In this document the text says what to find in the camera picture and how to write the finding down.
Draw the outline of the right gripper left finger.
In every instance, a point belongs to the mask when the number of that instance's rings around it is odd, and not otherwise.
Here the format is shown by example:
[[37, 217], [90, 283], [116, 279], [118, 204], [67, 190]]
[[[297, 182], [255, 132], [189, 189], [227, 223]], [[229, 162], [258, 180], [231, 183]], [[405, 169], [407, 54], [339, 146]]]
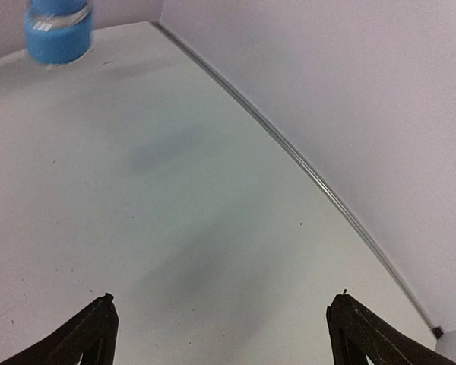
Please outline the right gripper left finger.
[[96, 298], [52, 334], [3, 360], [13, 364], [112, 364], [119, 316], [110, 293]]

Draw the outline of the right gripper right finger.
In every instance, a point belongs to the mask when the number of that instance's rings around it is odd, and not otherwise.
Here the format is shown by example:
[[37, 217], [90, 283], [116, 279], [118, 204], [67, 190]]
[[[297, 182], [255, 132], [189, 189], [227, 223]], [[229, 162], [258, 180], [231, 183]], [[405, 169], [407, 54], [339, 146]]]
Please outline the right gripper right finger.
[[349, 294], [338, 294], [326, 310], [334, 363], [453, 364], [419, 344]]

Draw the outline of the blue water faucet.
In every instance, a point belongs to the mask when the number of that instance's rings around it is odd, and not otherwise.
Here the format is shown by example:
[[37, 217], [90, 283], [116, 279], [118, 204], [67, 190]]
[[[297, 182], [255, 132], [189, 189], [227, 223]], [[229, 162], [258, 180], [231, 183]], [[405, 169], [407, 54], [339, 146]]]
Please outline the blue water faucet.
[[91, 45], [93, 3], [88, 0], [30, 1], [24, 14], [28, 55], [43, 65], [64, 65]]

